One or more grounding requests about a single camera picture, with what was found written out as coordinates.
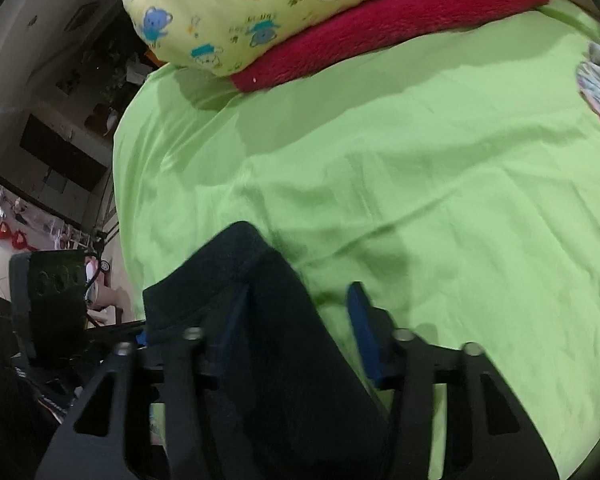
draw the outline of black cloth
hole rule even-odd
[[[225,478],[375,478],[385,422],[298,276],[250,224],[229,226],[145,290],[149,343],[191,326],[213,339],[213,314],[245,290],[221,387],[205,394]]]
[[[57,427],[32,388],[0,367],[0,480],[33,479]]]

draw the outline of bolt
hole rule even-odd
[[[400,343],[408,343],[413,341],[416,335],[408,328],[398,328],[394,330],[394,339]]]
[[[191,326],[189,328],[186,328],[185,331],[182,333],[183,338],[187,341],[197,341],[198,339],[202,339],[203,335],[204,332],[198,326]]]
[[[131,343],[123,342],[116,346],[116,354],[118,355],[129,355],[131,354]]]
[[[462,351],[471,357],[478,357],[478,355],[484,354],[484,348],[478,345],[478,343],[467,343],[464,345],[464,348],[462,348]]]

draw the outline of red hanging decoration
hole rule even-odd
[[[0,240],[8,240],[11,238],[11,228],[4,220],[0,222]]]
[[[27,244],[27,237],[20,230],[17,230],[13,233],[13,237],[11,237],[11,245],[18,251],[26,249],[29,246]]]

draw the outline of brown door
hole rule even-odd
[[[20,146],[87,191],[93,191],[107,171],[33,115],[29,116]]]

